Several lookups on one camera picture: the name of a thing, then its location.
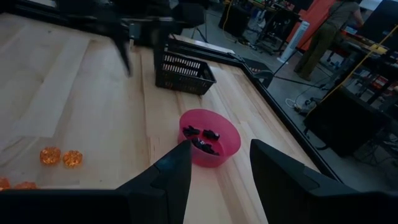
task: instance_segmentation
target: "orange object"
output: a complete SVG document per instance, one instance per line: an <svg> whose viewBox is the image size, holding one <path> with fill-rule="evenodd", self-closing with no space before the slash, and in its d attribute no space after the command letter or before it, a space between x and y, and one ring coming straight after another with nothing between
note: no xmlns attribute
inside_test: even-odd
<svg viewBox="0 0 398 224"><path fill-rule="evenodd" d="M10 189L10 182L5 177L0 177L0 191Z"/></svg>
<svg viewBox="0 0 398 224"><path fill-rule="evenodd" d="M79 151L68 151L62 157L67 167L76 167L83 162L83 155Z"/></svg>
<svg viewBox="0 0 398 224"><path fill-rule="evenodd" d="M58 147L46 147L40 151L40 161L45 165L57 164L61 159L61 150Z"/></svg>
<svg viewBox="0 0 398 224"><path fill-rule="evenodd" d="M16 190L29 190L29 189L38 189L35 182L22 182L20 184L15 185L14 189Z"/></svg>

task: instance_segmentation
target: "floor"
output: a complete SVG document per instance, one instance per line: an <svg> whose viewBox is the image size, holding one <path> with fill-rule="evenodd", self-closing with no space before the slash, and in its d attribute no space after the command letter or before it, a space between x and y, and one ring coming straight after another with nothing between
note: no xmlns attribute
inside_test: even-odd
<svg viewBox="0 0 398 224"><path fill-rule="evenodd" d="M277 56L270 56L267 53L260 54L255 50L252 50L241 44L236 44L233 40L233 36L223 31L218 27L221 13L213 10L207 12L207 40L211 44L219 45L231 50L234 50L237 54L244 58L256 60L266 64L271 70L276 71L282 64L277 60ZM249 27L256 29L256 23L251 21ZM202 25L199 29L206 34L205 26ZM183 35L191 37L193 30L187 29L183 31ZM251 42L256 38L256 34L253 32L245 32L245 37ZM203 40L200 35L196 32L193 36L196 40ZM299 78L294 72L294 65L298 62L302 55L297 53L289 61L289 64L282 67L277 74L283 78L289 78L299 82L306 82ZM318 65L318 67L312 73L312 81L307 82L308 84L319 85L327 83L331 72L325 67ZM354 85L354 82L348 82L349 88L355 90L359 88ZM317 88L310 88L307 85L301 85L298 83L287 82L278 78L273 79L271 85L268 88L269 92L281 105L284 111L290 116L294 123L301 129L304 130L303 117L298 115L289 105L295 101L297 104L302 105L303 102L310 97L322 97L326 91L321 91ZM308 134L310 141L314 146L322 147L325 144L317 139L312 133ZM372 191L372 190L396 190L398 189L398 183L396 181L398 177L398 168L392 166L391 160L383 162L380 166L373 167L362 162L358 162L353 157L340 158L331 149L320 151L320 154L326 160L326 162L332 167L337 173L340 179L348 186L359 190L359 191ZM385 158L383 152L376 153L379 159Z"/></svg>

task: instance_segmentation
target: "black equipment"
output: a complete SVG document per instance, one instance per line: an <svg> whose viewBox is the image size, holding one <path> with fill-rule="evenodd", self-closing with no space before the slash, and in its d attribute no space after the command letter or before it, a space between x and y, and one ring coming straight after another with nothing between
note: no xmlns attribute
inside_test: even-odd
<svg viewBox="0 0 398 224"><path fill-rule="evenodd" d="M175 20L184 21L176 24L174 33L181 35L183 29L191 29L205 23L205 8L201 4L180 2L172 9Z"/></svg>
<svg viewBox="0 0 398 224"><path fill-rule="evenodd" d="M223 28L226 14L229 6L225 6L223 16L221 17L218 27ZM250 13L240 8L237 5L232 5L229 9L228 20L226 21L224 31L229 32L235 37L241 37L243 32L246 30L248 23L250 21Z"/></svg>
<svg viewBox="0 0 398 224"><path fill-rule="evenodd" d="M257 139L250 160L269 224L395 222L398 195L357 192Z"/></svg>
<svg viewBox="0 0 398 224"><path fill-rule="evenodd" d="M383 0L366 20L358 35L379 43L398 25L398 2ZM398 49L398 33L392 34L384 43L390 49Z"/></svg>
<svg viewBox="0 0 398 224"><path fill-rule="evenodd" d="M7 11L14 14L22 14L39 20L50 17L55 24L110 37L119 50L129 77L131 76L131 69L127 49L124 45L125 41L128 41L129 25L133 22L155 24L158 29L166 29L164 24L167 23L169 24L168 26L171 26L174 23L170 17L170 6L165 0L150 0L142 4L123 0L104 2L94 0L54 1L56 7L44 6L26 0L5 0L0 5L0 12ZM162 44L165 44L165 42L156 42L152 45L160 49L164 48Z"/></svg>
<svg viewBox="0 0 398 224"><path fill-rule="evenodd" d="M191 182L184 141L116 190L5 190L2 223L183 223Z"/></svg>
<svg viewBox="0 0 398 224"><path fill-rule="evenodd" d="M389 119L346 88L339 88L305 118L304 124L339 156L351 155Z"/></svg>

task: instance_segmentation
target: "black object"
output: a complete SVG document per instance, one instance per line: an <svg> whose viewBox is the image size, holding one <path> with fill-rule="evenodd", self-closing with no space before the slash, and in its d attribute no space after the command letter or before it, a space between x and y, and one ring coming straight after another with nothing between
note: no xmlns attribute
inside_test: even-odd
<svg viewBox="0 0 398 224"><path fill-rule="evenodd" d="M250 160L269 224L395 222L397 195L357 192L257 139Z"/></svg>
<svg viewBox="0 0 398 224"><path fill-rule="evenodd" d="M295 7L295 11L299 12L300 9L307 10L312 5L313 0L287 0L292 3Z"/></svg>
<svg viewBox="0 0 398 224"><path fill-rule="evenodd" d="M388 121L382 112L341 87L309 113L304 124L339 156L348 156Z"/></svg>
<svg viewBox="0 0 398 224"><path fill-rule="evenodd" d="M165 52L156 70L156 86L204 95L216 83L206 62Z"/></svg>
<svg viewBox="0 0 398 224"><path fill-rule="evenodd" d="M197 147L198 149L202 149L202 147L205 145L205 142L200 140L200 138L193 138L191 140L192 144Z"/></svg>
<svg viewBox="0 0 398 224"><path fill-rule="evenodd" d="M203 130L202 135L207 139L216 140L216 141L220 138L220 135L212 130Z"/></svg>
<svg viewBox="0 0 398 224"><path fill-rule="evenodd" d="M205 9L199 4L180 2L172 9L173 18L178 23L173 31L174 34L181 35L183 29L191 29L205 23Z"/></svg>
<svg viewBox="0 0 398 224"><path fill-rule="evenodd" d="M5 190L2 223L183 223L191 182L184 141L116 190Z"/></svg>
<svg viewBox="0 0 398 224"><path fill-rule="evenodd" d="M190 136L193 136L193 135L200 134L200 130L199 129L195 129L194 127L189 125L188 128L183 128L182 129L182 133L184 133L184 136L190 137Z"/></svg>
<svg viewBox="0 0 398 224"><path fill-rule="evenodd" d="M201 147L201 150L202 150L203 152L207 152L207 153L209 153L209 154L214 154L215 151L214 151L211 147L212 147L211 144L205 144L204 146Z"/></svg>
<svg viewBox="0 0 398 224"><path fill-rule="evenodd" d="M124 45L124 29L121 15L112 4L100 4L95 1L55 0L60 14L72 23L101 27L104 35L110 37L118 48L120 56L130 77L130 63Z"/></svg>
<svg viewBox="0 0 398 224"><path fill-rule="evenodd" d="M224 22L226 20L226 14L229 6L225 6L223 16L221 17L218 27L223 28ZM246 12L244 9L237 5L232 5L229 10L228 20L226 21L224 31L229 32L235 37L241 37L243 32L246 30L248 23L250 21L250 13Z"/></svg>
<svg viewBox="0 0 398 224"><path fill-rule="evenodd" d="M358 35L379 43L398 25L398 2L384 0L372 12L365 24L358 31ZM391 49L398 48L398 33L392 34L383 45Z"/></svg>
<svg viewBox="0 0 398 224"><path fill-rule="evenodd" d="M69 27L71 29L82 30L83 32L91 32L94 34L102 35L101 29L97 27L91 27L84 24L72 24L64 18L60 17L60 12L53 7L48 7L43 4L39 4L33 1L24 0L13 0L8 4L8 1L1 1L0 11L7 12L9 14L15 14L22 17L28 17L31 19L56 24L59 26ZM129 41L129 29L125 28L126 42ZM249 67L242 61L238 60L239 57L231 53L220 52L217 50L209 49L207 47L201 47L195 44L189 44L187 42L175 39L165 40L172 45L168 46L169 51L173 51L178 54L184 54L191 57L200 58L203 60L210 60L217 63L222 63L234 67L238 67L242 70L246 78L252 83L256 90L261 94L266 103L275 111L275 114L280 118L286 128L292 133L293 137L297 140L303 150L308 154L314 164L323 173L332 177L338 181L341 181L335 174L333 169L322 159L317 149L309 142L307 137L302 133L295 123L290 119L286 112L280 107L278 102L270 95L266 87L257 79L252 76Z"/></svg>

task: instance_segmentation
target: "wooden table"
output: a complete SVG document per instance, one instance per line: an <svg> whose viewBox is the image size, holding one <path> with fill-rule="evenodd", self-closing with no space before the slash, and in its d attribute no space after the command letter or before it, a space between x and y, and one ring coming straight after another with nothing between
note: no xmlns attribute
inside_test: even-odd
<svg viewBox="0 0 398 224"><path fill-rule="evenodd" d="M253 138L316 169L238 68L209 62L217 84L199 97L157 88L151 49L130 54L127 78L108 38L9 14L0 29L0 177L12 185L115 189L177 145L179 117L193 108L232 121L242 146L217 169L192 166L186 223L266 223ZM83 165L42 166L45 146L79 150Z"/></svg>

